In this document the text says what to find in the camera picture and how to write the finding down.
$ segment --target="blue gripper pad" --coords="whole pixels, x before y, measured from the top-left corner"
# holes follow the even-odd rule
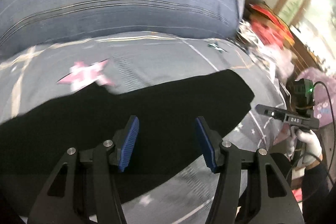
[[[222,142],[221,136],[218,132],[209,129],[203,117],[196,118],[196,136],[207,167],[212,173],[218,173],[218,167],[224,164],[224,156],[219,148]]]
[[[139,119],[131,116],[123,130],[118,130],[114,137],[118,169],[123,172],[128,166],[139,132]]]

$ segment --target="gloved hand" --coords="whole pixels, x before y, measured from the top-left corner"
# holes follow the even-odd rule
[[[308,133],[303,132],[295,127],[291,127],[290,136],[287,138],[288,157],[290,157],[294,153],[296,138],[305,144],[305,148],[303,147],[303,152],[310,152],[316,157],[320,157],[322,155],[322,147],[320,141],[312,130],[310,130],[310,132]],[[302,164],[311,165],[315,160],[316,158],[314,158],[313,156],[306,155],[303,157]]]

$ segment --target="star pattern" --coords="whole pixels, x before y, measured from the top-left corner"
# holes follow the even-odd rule
[[[108,60],[97,62],[91,66],[86,66],[84,62],[75,62],[75,65],[70,68],[70,74],[59,80],[58,84],[70,84],[71,91],[78,91],[93,82],[98,85],[113,85],[102,70],[106,66]]]

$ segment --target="pink cloth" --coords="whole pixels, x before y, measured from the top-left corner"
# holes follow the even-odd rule
[[[328,91],[331,97],[331,103],[333,110],[335,111],[336,104],[336,79],[325,75],[316,68],[308,68],[300,73],[297,80],[301,78],[306,78],[312,80],[314,83],[321,81],[325,83],[328,87]],[[320,127],[323,127],[332,122],[330,103],[327,96],[326,89],[323,85],[317,84],[314,88],[314,100],[316,105],[314,106],[314,117],[320,120]]]

